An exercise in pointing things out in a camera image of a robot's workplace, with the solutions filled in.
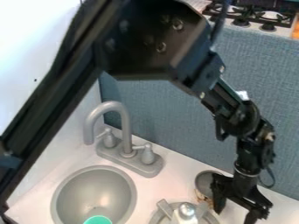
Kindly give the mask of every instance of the countertop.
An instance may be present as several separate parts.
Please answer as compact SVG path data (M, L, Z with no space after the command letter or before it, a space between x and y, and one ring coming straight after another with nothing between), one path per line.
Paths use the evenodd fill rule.
M121 131L113 128L117 137ZM133 136L133 144L141 145L148 141ZM146 224L151 215L156 211L156 203L161 199L168 202L190 201L196 202L194 193L194 179L199 172L217 170L210 165L176 153L153 143L153 150L165 160L162 171L154 178L144 178L124 167L95 154L93 146L81 145L74 154L69 155L64 162L59 164L44 179L24 195L10 210L7 215L20 224L53 224L50 203L52 195L59 183L71 173L91 165L112 165L125 171L135 182L137 189L137 203L134 212L127 221L128 224ZM273 203L267 220L257 223L271 224L297 224L299 223L299 201L288 198L277 192L259 187ZM219 216L221 224L242 224L247 210L227 201L226 208Z

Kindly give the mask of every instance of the gray sink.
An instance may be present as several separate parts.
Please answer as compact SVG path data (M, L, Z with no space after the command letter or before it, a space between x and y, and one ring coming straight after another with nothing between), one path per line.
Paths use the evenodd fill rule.
M52 198L51 213L56 224L87 224L95 216L123 224L135 205L136 187L125 172L112 166L91 166L73 173L59 185Z

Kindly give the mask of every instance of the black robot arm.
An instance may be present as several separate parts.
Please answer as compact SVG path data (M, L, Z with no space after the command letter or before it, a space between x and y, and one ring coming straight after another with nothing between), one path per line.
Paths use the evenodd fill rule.
M51 70L1 135L1 206L99 73L107 71L119 80L168 80L199 98L214 116L218 140L234 136L238 142L233 178L214 176L215 211L230 199L249 210L246 224L266 219L272 204L256 184L273 162L274 128L220 77L226 68L211 49L225 6L211 29L203 16L172 0L86 1Z

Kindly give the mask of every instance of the silver faucet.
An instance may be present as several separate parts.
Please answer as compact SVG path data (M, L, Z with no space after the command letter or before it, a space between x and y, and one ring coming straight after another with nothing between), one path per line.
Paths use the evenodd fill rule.
M127 109L118 101L106 101L95 108L87 117L83 127L84 144L94 143L94 125L105 113L115 111L122 119L122 143L113 135L111 128L98 135L101 141L96 146L100 157L143 175L146 178L155 177L163 168L163 159L154 153L152 144L132 145L132 133Z
M123 153L122 155L134 156L135 152L132 149L132 131L129 121L129 113L122 103L118 101L106 101L95 108L87 117L84 128L83 137L84 144L90 145L94 143L94 125L99 117L105 113L115 111L121 115L122 119L122 141L123 141Z

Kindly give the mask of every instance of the blue panel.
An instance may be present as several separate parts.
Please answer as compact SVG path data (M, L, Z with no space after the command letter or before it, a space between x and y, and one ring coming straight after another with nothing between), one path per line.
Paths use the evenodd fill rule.
M226 28L217 46L226 63L224 78L246 89L275 126L275 190L299 200L299 42ZM101 77L103 101L123 102L134 134L228 172L233 171L235 140L216 140L210 113L195 98L167 81L115 81ZM119 117L106 121L120 127Z

